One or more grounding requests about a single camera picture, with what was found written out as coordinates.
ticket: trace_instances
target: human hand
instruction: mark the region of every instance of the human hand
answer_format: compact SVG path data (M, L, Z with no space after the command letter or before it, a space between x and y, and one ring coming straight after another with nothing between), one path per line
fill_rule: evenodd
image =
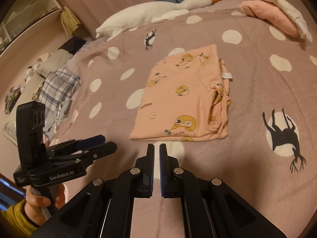
M57 197L55 199L55 206L60 209L65 205L65 187L61 183L57 190ZM26 215L30 220L32 220L37 225L42 225L45 223L46 219L41 211L41 207L47 207L51 205L51 201L47 197L36 196L31 192L31 187L28 186L26 189L26 203L24 210Z

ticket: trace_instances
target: pink pillow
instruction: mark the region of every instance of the pink pillow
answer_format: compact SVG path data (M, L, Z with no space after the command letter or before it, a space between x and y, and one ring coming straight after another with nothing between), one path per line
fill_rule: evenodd
M295 23L273 3L249 0L243 1L239 6L247 16L267 20L293 38L299 34Z

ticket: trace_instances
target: clothing tag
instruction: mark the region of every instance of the clothing tag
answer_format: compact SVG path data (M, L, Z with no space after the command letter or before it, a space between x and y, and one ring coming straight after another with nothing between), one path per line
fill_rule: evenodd
M221 75L223 79L232 79L232 75L229 72L228 73L222 72Z

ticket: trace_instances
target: plaid blanket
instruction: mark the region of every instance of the plaid blanket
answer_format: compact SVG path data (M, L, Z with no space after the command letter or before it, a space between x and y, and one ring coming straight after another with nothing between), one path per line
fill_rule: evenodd
M59 111L64 102L70 100L78 86L79 78L70 74L65 65L47 76L37 101L45 104L45 127L43 132L50 139L53 138L51 129L58 127L56 126L56 119L59 117Z
M61 102L71 98L79 86L79 78L70 74L63 66L51 72L43 85L37 101L45 104L45 118L56 112Z

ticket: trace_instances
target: polka dot bedspread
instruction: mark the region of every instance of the polka dot bedspread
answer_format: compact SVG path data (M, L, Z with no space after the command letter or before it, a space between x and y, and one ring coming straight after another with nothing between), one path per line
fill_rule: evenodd
M116 178L145 155L129 140L150 70L165 56L210 44L232 74L228 136L169 141L169 155L202 179L218 177L281 229L303 231L316 210L317 33L293 39L237 10L198 12L130 29L79 52L81 86L56 142L103 134L117 143L85 177L68 183L70 198L94 178ZM184 237L180 200L162 199L156 148L154 192L136 199L131 237Z

